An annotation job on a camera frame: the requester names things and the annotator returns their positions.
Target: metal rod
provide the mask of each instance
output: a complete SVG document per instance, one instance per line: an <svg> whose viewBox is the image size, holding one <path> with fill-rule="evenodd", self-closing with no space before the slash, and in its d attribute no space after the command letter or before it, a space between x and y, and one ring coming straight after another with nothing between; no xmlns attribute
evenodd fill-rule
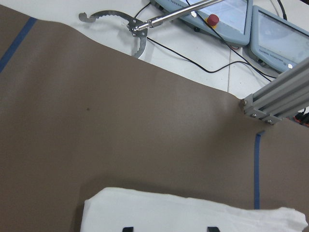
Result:
<svg viewBox="0 0 309 232"><path fill-rule="evenodd" d="M222 0L204 0L204 1L200 1L198 3L189 5L187 7L181 8L179 10L172 11L172 12L170 12L168 14L164 14L162 16L157 16L157 17L148 19L146 22L140 24L139 26L136 26L135 28L132 28L132 30L133 31L137 31L137 30L143 30L143 29L146 29L146 28L154 28L156 26L161 25L165 21L171 21L171 20L173 20L175 18L179 18L181 16L188 15L192 11L202 9L202 8L204 8L206 6L213 5L213 4L218 3L220 1L222 1Z"/></svg>

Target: red object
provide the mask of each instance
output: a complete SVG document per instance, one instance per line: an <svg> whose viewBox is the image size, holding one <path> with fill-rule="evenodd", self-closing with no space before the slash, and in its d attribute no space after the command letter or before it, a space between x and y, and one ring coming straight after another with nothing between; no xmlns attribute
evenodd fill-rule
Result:
<svg viewBox="0 0 309 232"><path fill-rule="evenodd" d="M216 26L217 23L219 23L220 19L218 16L216 16L215 14L211 14L209 15L208 19L207 19L207 23L210 25L210 26Z"/></svg>

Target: white cloth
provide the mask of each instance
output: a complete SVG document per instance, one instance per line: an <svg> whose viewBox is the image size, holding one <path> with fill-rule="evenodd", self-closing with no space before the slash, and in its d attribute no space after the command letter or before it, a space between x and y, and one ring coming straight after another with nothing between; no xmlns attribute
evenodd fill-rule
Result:
<svg viewBox="0 0 309 232"><path fill-rule="evenodd" d="M244 210L206 200L105 188L85 201L81 232L301 232L305 215L290 208Z"/></svg>

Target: blue tape strip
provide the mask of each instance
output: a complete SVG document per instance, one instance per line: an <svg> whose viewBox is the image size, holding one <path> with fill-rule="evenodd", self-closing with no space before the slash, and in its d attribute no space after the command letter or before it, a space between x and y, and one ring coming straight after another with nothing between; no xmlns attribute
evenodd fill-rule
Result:
<svg viewBox="0 0 309 232"><path fill-rule="evenodd" d="M0 73L5 68L7 63L10 61L11 57L17 50L18 46L21 44L21 42L24 40L24 38L27 36L28 32L31 30L34 23L37 21L36 18L30 17L28 19L27 23L24 25L24 27L21 29L19 34L16 36L8 50L4 53L3 57L0 59Z"/></svg>
<svg viewBox="0 0 309 232"><path fill-rule="evenodd" d="M254 143L254 209L260 209L260 142L264 131L255 136Z"/></svg>

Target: brown table surface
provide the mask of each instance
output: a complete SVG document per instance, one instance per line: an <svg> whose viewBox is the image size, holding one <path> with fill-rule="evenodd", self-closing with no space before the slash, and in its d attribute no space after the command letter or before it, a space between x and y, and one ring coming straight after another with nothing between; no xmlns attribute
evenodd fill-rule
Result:
<svg viewBox="0 0 309 232"><path fill-rule="evenodd" d="M0 6L2 56L28 17ZM0 73L0 231L79 231L105 187L309 215L309 130L247 117L234 96L37 21Z"/></svg>

